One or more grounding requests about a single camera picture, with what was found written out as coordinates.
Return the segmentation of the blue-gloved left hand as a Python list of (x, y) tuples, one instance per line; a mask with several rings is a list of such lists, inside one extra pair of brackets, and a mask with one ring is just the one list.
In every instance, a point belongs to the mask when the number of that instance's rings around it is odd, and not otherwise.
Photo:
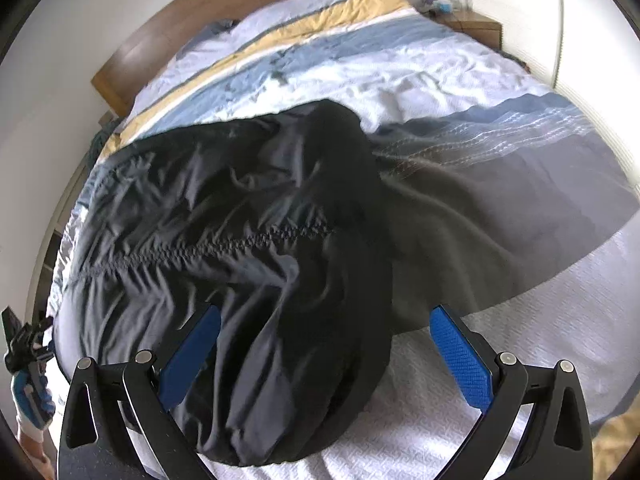
[(11, 389), (18, 429), (30, 440), (43, 444), (44, 433), (55, 414), (46, 375), (32, 363), (13, 375)]

